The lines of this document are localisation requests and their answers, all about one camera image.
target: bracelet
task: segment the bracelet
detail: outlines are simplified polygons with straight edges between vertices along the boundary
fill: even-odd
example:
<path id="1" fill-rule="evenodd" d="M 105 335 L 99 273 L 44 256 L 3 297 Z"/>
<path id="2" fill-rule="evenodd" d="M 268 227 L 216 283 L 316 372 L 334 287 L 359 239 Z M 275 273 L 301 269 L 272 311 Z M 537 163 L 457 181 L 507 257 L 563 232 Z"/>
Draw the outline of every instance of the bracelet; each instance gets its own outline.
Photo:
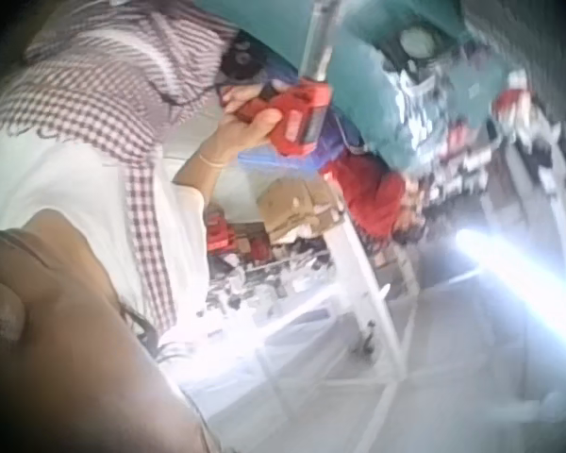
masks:
<path id="1" fill-rule="evenodd" d="M 201 152 L 197 153 L 199 155 L 199 159 L 204 162 L 206 165 L 212 167 L 212 168 L 225 168 L 226 164 L 225 163 L 218 163 L 218 162 L 213 162 L 210 159 L 206 158 L 203 154 L 201 154 Z"/>

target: hand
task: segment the hand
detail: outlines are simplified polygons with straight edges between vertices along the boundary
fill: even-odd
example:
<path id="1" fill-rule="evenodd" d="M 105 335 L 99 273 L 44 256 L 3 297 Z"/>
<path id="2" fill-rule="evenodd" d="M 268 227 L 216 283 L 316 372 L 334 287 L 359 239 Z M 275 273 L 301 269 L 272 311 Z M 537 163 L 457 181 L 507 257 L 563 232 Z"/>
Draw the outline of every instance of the hand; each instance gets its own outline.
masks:
<path id="1" fill-rule="evenodd" d="M 226 164 L 236 158 L 241 151 L 269 142 L 268 135 L 283 117 L 279 110 L 266 109 L 249 125 L 234 114 L 243 104 L 257 97 L 261 89 L 261 85 L 250 85 L 225 90 L 223 96 L 225 117 L 216 131 L 201 146 L 200 152 L 205 158 Z"/>

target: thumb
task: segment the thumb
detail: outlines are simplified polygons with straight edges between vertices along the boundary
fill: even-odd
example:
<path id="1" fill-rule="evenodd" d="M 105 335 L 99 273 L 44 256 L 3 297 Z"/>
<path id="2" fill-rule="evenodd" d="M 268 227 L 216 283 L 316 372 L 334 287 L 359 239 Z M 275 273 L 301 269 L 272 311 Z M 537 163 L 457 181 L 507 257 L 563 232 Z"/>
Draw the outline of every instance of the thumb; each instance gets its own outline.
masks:
<path id="1" fill-rule="evenodd" d="M 263 141 L 282 118 L 283 114 L 277 109 L 261 111 L 256 115 L 252 124 L 247 127 L 247 139 L 253 142 Z"/>

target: black hair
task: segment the black hair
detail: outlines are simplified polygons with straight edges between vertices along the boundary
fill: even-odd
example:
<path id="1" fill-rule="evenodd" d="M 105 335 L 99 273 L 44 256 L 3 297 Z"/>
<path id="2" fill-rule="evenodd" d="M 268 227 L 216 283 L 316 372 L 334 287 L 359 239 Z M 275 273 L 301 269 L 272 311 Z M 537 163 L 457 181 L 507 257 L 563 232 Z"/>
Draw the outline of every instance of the black hair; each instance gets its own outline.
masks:
<path id="1" fill-rule="evenodd" d="M 406 229 L 397 229 L 392 232 L 392 240 L 402 246 L 418 243 L 425 235 L 425 225 L 413 225 Z"/>

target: checkered headscarf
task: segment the checkered headscarf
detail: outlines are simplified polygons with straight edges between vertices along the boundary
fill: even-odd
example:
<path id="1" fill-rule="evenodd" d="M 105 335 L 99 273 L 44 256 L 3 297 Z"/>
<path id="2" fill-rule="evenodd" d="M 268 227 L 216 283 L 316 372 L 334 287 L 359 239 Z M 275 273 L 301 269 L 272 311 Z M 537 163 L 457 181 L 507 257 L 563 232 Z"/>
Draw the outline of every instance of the checkered headscarf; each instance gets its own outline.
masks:
<path id="1" fill-rule="evenodd" d="M 160 333 L 176 317 L 154 203 L 157 150 L 204 104 L 235 34 L 188 0 L 70 0 L 0 92 L 0 130 L 87 143 L 122 163 L 128 233 Z"/>

